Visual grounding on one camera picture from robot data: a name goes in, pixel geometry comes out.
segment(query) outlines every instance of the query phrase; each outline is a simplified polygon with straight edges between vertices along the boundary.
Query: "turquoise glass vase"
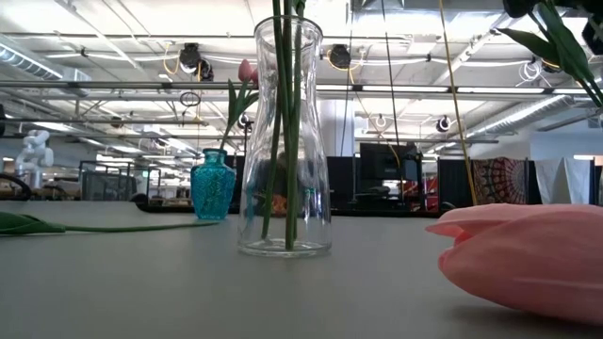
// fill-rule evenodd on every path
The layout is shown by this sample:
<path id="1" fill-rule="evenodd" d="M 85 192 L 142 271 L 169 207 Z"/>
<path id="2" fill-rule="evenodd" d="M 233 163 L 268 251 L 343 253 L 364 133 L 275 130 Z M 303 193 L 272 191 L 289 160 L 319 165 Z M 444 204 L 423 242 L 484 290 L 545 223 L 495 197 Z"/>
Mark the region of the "turquoise glass vase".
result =
<path id="1" fill-rule="evenodd" d="M 224 164 L 226 151 L 205 149 L 205 161 L 190 171 L 190 194 L 199 219 L 222 220 L 235 189 L 235 171 Z"/>

